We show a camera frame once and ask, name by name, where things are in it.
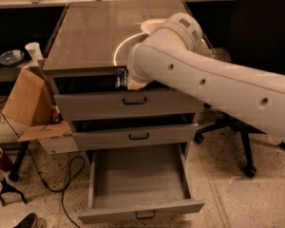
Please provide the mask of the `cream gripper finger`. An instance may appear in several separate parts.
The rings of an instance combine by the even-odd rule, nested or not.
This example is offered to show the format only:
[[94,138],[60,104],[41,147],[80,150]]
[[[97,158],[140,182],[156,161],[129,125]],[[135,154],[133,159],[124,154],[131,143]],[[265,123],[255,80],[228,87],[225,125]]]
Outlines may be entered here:
[[129,79],[127,82],[127,89],[128,90],[140,90],[146,86],[145,83],[136,82],[133,79]]

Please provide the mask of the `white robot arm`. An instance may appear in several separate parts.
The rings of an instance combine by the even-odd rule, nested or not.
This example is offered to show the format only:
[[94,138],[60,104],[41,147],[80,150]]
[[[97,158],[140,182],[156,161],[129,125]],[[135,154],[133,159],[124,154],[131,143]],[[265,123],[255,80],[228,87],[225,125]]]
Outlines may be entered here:
[[192,16],[172,15],[130,50],[129,76],[170,86],[285,142],[285,75],[200,55],[201,37]]

